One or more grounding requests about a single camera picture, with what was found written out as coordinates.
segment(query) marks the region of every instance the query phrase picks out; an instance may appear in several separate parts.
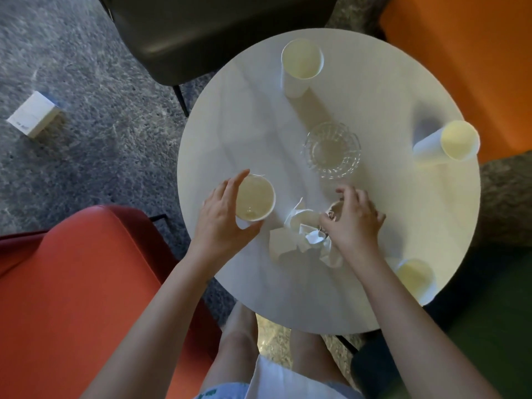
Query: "tissue paper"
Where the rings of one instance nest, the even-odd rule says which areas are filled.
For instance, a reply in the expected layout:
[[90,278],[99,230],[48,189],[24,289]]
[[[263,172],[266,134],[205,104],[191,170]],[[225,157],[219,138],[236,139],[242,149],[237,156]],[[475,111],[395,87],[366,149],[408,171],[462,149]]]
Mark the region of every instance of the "tissue paper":
[[[335,208],[338,211],[335,215],[337,220],[342,207],[337,205]],[[280,255],[297,248],[301,252],[319,249],[320,260],[325,265],[330,268],[342,266],[340,252],[332,244],[329,236],[320,229],[320,213],[306,208],[303,198],[288,214],[284,227],[270,231],[270,257],[272,260],[278,261]]]

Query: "clear glass bowl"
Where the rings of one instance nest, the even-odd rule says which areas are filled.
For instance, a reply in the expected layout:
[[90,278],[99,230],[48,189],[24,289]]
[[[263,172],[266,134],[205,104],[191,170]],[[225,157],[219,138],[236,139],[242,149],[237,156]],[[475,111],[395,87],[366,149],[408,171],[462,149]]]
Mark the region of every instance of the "clear glass bowl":
[[326,179],[343,178],[353,172],[360,162],[360,153],[356,134],[338,122],[318,124],[303,146],[309,168]]

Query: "paper cup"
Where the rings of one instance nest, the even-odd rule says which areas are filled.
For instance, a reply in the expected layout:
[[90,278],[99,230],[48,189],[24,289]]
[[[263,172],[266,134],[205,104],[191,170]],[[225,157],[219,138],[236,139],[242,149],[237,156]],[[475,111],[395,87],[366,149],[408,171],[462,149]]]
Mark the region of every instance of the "paper cup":
[[444,164],[473,158],[480,148],[480,137],[468,122],[449,122],[414,145],[414,158],[420,165]]
[[427,305],[436,296],[436,276],[430,266],[418,259],[406,259],[392,264],[387,259],[403,286],[419,302]]
[[244,178],[236,197],[236,216],[245,221],[264,220],[275,207],[275,190],[261,175]]
[[288,98],[299,98],[323,68],[323,53],[308,39],[295,39],[281,53],[281,87]]

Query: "round white table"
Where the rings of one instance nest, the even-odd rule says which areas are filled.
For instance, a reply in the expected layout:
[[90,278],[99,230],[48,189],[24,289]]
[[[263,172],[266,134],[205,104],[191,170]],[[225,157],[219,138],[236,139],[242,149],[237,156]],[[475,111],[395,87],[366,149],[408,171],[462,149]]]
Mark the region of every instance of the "round white table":
[[[323,71],[301,98],[280,88],[281,51],[296,38],[323,50]],[[443,86],[421,64],[369,36],[306,29],[266,39],[226,64],[205,87],[181,139],[179,201],[193,235],[203,199],[243,168],[265,175],[277,204],[260,234],[216,275],[236,299],[288,328],[319,334],[377,329],[360,282],[346,266],[327,268],[313,249],[270,260],[269,231],[281,227],[301,197],[324,211],[337,200],[335,181],[320,180],[301,154],[309,129],[337,120],[354,131],[361,164],[346,180],[369,191],[387,214],[382,252],[417,258],[435,272],[440,291],[460,265],[477,222],[476,159],[418,168],[413,142],[462,119]]]

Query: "floor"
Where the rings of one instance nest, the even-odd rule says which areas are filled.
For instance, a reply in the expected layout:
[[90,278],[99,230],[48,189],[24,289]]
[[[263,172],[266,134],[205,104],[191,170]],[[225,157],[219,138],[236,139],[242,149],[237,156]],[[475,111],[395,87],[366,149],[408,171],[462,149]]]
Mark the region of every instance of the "floor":
[[[338,0],[328,24],[376,29],[383,0]],[[94,204],[121,204],[149,215],[176,257],[189,236],[176,185],[186,119],[172,89],[155,83],[130,55],[97,0],[0,0],[0,117],[33,90],[63,113],[35,140],[0,121],[0,234],[52,227]],[[190,106],[212,74],[183,86]],[[482,167],[475,243],[532,244],[532,154]],[[214,280],[204,296],[223,324],[234,299]],[[288,330],[260,319],[261,352],[289,364]],[[361,341],[350,337],[356,345]],[[349,357],[326,337],[347,373]]]

